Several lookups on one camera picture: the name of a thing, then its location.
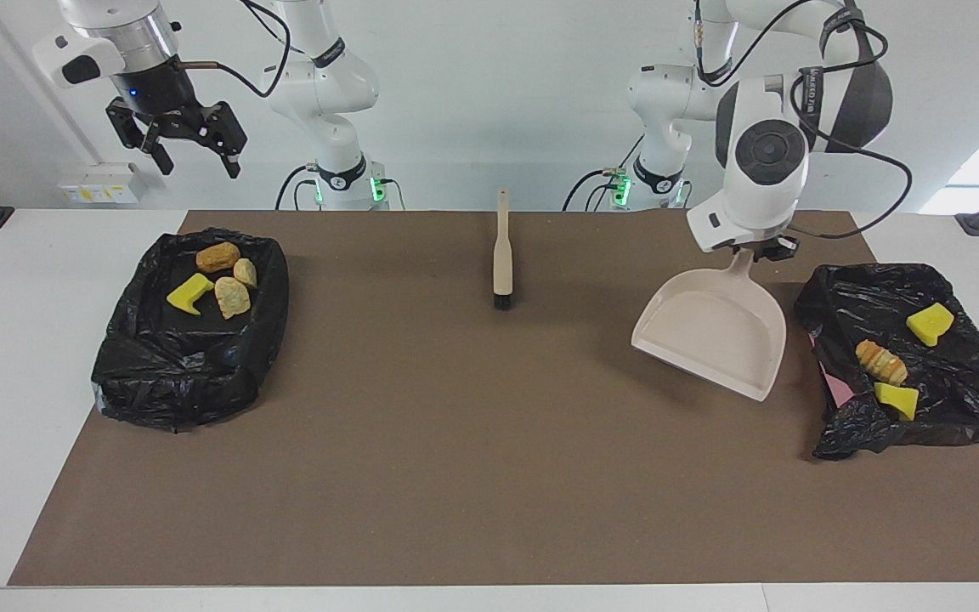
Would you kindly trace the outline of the white wall socket box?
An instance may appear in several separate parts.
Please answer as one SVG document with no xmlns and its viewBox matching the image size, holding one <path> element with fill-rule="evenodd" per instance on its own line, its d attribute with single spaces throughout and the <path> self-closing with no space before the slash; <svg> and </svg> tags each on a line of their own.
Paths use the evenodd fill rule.
<svg viewBox="0 0 979 612">
<path fill-rule="evenodd" d="M 102 163 L 62 175 L 57 190 L 70 204 L 138 205 L 147 186 L 135 164 Z"/>
</svg>

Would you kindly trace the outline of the yellow sponge wedge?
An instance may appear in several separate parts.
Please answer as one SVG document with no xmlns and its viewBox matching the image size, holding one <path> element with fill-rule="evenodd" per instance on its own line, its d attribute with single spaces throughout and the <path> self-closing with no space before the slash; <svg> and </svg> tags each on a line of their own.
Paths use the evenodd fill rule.
<svg viewBox="0 0 979 612">
<path fill-rule="evenodd" d="M 880 405 L 893 408 L 900 421 L 912 422 L 916 419 L 918 405 L 920 405 L 920 391 L 917 388 L 893 386 L 893 384 L 875 381 L 874 397 Z"/>
</svg>

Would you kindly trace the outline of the crumpled black trash bag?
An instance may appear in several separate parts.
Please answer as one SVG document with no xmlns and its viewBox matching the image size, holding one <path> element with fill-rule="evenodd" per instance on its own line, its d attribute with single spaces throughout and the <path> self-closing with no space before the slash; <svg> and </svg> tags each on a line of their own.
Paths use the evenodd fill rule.
<svg viewBox="0 0 979 612">
<path fill-rule="evenodd" d="M 906 318 L 936 302 L 956 319 L 939 344 L 929 348 L 910 332 Z M 832 410 L 826 394 L 813 457 L 839 461 L 894 445 L 979 443 L 979 330 L 936 268 L 923 263 L 819 266 L 801 288 L 794 314 L 815 337 L 827 371 L 854 392 L 839 410 Z M 875 400 L 877 380 L 855 355 L 856 345 L 866 338 L 904 360 L 908 380 L 903 386 L 920 391 L 914 421 L 900 421 L 893 408 Z"/>
</svg>

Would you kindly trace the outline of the striped croissant bread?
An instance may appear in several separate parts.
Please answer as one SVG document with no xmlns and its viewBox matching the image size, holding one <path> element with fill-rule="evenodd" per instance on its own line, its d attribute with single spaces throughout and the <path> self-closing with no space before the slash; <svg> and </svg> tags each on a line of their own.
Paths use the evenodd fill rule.
<svg viewBox="0 0 979 612">
<path fill-rule="evenodd" d="M 904 360 L 869 338 L 856 345 L 855 355 L 863 370 L 879 383 L 902 386 L 908 380 Z"/>
</svg>

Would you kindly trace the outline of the white wall conduit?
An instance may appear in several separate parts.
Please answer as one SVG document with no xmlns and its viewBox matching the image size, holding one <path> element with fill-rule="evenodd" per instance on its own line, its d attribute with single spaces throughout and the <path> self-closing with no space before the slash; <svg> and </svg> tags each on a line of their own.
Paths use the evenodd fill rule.
<svg viewBox="0 0 979 612">
<path fill-rule="evenodd" d="M 78 127 L 65 105 L 58 100 L 57 94 L 52 93 L 50 85 L 39 73 L 37 66 L 31 61 L 30 55 L 22 49 L 1 19 L 0 55 L 4 59 L 5 65 L 17 77 L 17 80 L 22 82 L 24 89 L 35 100 L 37 107 L 50 120 L 58 135 L 63 137 L 67 144 L 70 144 L 78 158 L 89 167 L 100 166 L 104 163 L 105 160 L 99 155 L 97 148 Z"/>
</svg>

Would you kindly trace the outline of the yellow green sponge block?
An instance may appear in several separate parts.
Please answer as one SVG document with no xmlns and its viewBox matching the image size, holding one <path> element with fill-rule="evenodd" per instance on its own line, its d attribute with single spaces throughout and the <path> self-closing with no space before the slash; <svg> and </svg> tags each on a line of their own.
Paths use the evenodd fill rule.
<svg viewBox="0 0 979 612">
<path fill-rule="evenodd" d="M 916 313 L 910 314 L 906 318 L 906 326 L 920 340 L 920 343 L 929 348 L 935 348 L 941 337 L 948 333 L 955 322 L 955 314 L 943 303 L 933 303 Z"/>
</svg>

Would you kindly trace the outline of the brown fried bread roll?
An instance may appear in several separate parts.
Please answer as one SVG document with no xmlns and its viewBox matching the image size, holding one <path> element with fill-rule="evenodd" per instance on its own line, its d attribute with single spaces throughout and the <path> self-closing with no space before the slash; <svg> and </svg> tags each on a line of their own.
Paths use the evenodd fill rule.
<svg viewBox="0 0 979 612">
<path fill-rule="evenodd" d="M 241 259 L 241 250 L 233 241 L 220 241 L 201 249 L 195 255 L 195 270 L 199 274 L 216 274 L 218 271 L 234 268 Z"/>
</svg>

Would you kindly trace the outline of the beige plastic dustpan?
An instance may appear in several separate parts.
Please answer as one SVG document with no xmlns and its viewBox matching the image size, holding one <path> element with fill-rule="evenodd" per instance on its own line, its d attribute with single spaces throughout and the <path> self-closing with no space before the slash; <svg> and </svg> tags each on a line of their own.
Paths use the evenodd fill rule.
<svg viewBox="0 0 979 612">
<path fill-rule="evenodd" d="M 753 252 L 739 249 L 726 268 L 672 276 L 642 310 L 633 348 L 745 398 L 768 398 L 786 321 L 777 299 L 751 279 L 753 263 Z"/>
</svg>

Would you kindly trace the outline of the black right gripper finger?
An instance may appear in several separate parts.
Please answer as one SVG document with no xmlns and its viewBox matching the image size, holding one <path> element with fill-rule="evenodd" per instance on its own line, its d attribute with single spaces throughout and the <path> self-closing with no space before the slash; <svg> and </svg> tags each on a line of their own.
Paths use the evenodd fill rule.
<svg viewBox="0 0 979 612">
<path fill-rule="evenodd" d="M 240 177 L 240 155 L 247 145 L 247 135 L 240 120 L 226 102 L 201 109 L 201 144 L 218 155 L 230 179 Z"/>
<path fill-rule="evenodd" d="M 106 106 L 106 116 L 121 144 L 128 150 L 139 150 L 150 156 L 163 175 L 174 169 L 174 163 L 160 143 L 163 125 L 159 117 L 136 115 L 124 99 L 113 99 Z"/>
</svg>

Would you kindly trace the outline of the pink plastic bin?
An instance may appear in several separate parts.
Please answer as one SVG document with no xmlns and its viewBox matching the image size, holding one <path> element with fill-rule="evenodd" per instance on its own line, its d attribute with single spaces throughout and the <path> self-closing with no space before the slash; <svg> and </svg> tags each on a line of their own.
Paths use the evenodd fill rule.
<svg viewBox="0 0 979 612">
<path fill-rule="evenodd" d="M 812 352 L 815 353 L 818 370 L 821 376 L 821 381 L 823 381 L 823 388 L 828 396 L 829 406 L 832 410 L 839 410 L 842 406 L 846 405 L 848 400 L 854 398 L 854 392 L 847 383 L 835 378 L 830 372 L 827 371 L 826 365 L 817 356 L 817 344 L 815 337 L 811 333 L 807 333 L 808 340 L 811 341 Z"/>
</svg>

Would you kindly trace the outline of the black bag lined bin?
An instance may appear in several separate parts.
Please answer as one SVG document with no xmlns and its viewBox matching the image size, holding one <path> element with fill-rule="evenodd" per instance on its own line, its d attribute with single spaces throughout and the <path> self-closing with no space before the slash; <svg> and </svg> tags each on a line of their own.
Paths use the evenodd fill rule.
<svg viewBox="0 0 979 612">
<path fill-rule="evenodd" d="M 195 255 L 229 241 L 255 264 L 250 309 L 225 319 L 212 296 L 198 316 L 167 295 L 195 273 Z M 271 237 L 209 228 L 163 234 L 141 256 L 94 360 L 102 416 L 180 433 L 248 410 L 282 348 L 289 311 L 286 256 Z"/>
</svg>

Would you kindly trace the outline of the beige hand brush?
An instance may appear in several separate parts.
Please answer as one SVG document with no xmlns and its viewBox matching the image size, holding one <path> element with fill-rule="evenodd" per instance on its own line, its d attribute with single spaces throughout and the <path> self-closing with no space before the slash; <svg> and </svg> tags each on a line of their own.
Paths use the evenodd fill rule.
<svg viewBox="0 0 979 612">
<path fill-rule="evenodd" d="M 512 309 L 513 258 L 510 241 L 510 197 L 508 190 L 498 190 L 496 236 L 493 249 L 492 290 L 494 307 L 501 311 Z"/>
</svg>

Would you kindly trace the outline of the notched yellow sponge piece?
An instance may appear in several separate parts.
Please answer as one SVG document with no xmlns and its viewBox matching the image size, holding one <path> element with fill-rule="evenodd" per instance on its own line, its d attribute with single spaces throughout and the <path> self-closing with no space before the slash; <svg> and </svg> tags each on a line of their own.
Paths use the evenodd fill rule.
<svg viewBox="0 0 979 612">
<path fill-rule="evenodd" d="M 166 295 L 166 302 L 187 315 L 198 317 L 201 311 L 195 306 L 201 296 L 214 289 L 214 283 L 203 274 L 193 274 Z"/>
</svg>

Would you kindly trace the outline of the brown table mat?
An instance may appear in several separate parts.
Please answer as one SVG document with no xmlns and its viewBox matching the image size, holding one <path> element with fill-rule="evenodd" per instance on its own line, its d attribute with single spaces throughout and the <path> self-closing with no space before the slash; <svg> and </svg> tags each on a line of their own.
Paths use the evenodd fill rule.
<svg viewBox="0 0 979 612">
<path fill-rule="evenodd" d="M 13 586 L 979 581 L 979 446 L 811 450 L 792 326 L 765 402 L 637 352 L 658 286 L 727 254 L 682 212 L 192 212 L 279 241 L 280 355 L 189 433 L 87 418 Z"/>
</svg>

